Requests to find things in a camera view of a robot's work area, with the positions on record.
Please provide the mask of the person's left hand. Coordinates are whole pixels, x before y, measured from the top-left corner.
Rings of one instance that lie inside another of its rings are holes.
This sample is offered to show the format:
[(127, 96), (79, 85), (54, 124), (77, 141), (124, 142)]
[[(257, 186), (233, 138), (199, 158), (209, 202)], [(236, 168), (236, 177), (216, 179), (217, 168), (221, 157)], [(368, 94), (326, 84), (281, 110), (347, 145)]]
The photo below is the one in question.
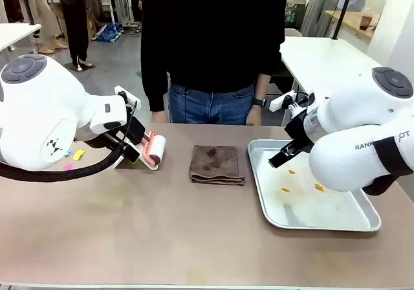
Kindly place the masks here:
[(247, 115), (245, 125), (246, 126), (262, 126), (262, 108), (261, 107), (257, 105), (252, 106), (252, 108), (250, 109)]

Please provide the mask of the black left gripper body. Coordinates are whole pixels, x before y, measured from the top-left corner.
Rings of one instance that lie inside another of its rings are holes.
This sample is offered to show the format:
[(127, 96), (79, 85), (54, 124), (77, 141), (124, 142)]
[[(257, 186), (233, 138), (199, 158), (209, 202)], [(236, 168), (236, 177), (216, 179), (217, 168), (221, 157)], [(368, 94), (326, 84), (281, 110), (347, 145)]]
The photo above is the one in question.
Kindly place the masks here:
[(134, 116), (131, 109), (127, 110), (127, 123), (125, 125), (124, 135), (133, 143), (139, 144), (145, 134), (145, 127)]

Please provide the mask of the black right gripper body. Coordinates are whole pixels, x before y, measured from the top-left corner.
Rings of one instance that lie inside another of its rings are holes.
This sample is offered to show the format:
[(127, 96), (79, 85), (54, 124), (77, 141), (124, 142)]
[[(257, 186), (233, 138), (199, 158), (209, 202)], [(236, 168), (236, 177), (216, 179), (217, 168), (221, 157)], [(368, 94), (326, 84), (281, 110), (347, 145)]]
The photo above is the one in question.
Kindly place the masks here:
[(305, 132), (304, 120), (306, 116), (306, 111), (302, 111), (292, 118), (284, 129), (291, 140), (295, 140), (297, 142), (300, 150), (311, 150), (313, 147), (313, 142)]

